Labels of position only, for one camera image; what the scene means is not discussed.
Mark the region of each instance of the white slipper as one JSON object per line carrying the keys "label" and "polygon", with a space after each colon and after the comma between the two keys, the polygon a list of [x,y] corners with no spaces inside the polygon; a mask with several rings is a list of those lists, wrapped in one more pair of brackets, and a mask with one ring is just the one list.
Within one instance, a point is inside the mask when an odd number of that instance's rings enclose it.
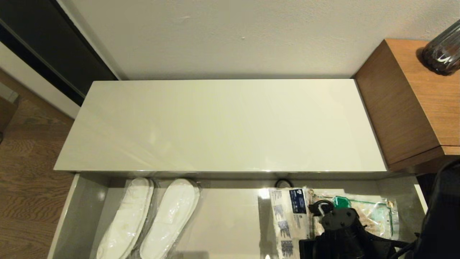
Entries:
{"label": "white slipper", "polygon": [[131,181],[99,244],[97,259],[125,259],[131,253],[149,212],[153,188],[153,182],[146,178]]}
{"label": "white slipper", "polygon": [[186,180],[172,182],[161,200],[155,220],[140,247],[142,259],[165,258],[200,198],[198,187]]}

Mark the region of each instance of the drawer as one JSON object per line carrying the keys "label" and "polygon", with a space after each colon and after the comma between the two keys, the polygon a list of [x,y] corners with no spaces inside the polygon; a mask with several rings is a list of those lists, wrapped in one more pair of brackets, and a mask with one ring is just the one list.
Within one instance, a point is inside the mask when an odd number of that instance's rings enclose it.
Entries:
{"label": "drawer", "polygon": [[[267,188],[276,180],[195,179],[202,198],[170,258],[278,258]],[[118,209],[127,177],[76,174],[48,259],[95,258],[99,242]],[[156,180],[160,199],[172,179]],[[420,232],[426,204],[414,176],[381,180],[292,180],[315,191],[390,198],[399,211],[399,239]]]}

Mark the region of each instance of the dark glass vase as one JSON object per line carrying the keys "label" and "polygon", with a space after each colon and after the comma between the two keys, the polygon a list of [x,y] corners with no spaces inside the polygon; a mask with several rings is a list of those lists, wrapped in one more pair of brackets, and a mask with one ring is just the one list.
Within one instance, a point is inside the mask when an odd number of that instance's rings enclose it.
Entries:
{"label": "dark glass vase", "polygon": [[425,65],[441,75],[460,69],[460,20],[442,32],[423,49]]}

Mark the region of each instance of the glossy white cabinet top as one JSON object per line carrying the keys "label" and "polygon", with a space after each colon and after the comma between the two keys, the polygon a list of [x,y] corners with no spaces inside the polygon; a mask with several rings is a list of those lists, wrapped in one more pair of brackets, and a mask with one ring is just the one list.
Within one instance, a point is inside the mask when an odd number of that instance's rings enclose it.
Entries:
{"label": "glossy white cabinet top", "polygon": [[352,79],[94,82],[66,171],[385,171]]}

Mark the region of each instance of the blue label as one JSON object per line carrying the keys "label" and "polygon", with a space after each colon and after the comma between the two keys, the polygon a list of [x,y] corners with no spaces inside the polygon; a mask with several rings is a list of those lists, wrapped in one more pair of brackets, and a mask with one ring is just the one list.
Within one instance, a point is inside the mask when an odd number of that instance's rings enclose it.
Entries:
{"label": "blue label", "polygon": [[290,190],[292,211],[294,213],[307,214],[307,208],[305,207],[304,192],[302,189]]}

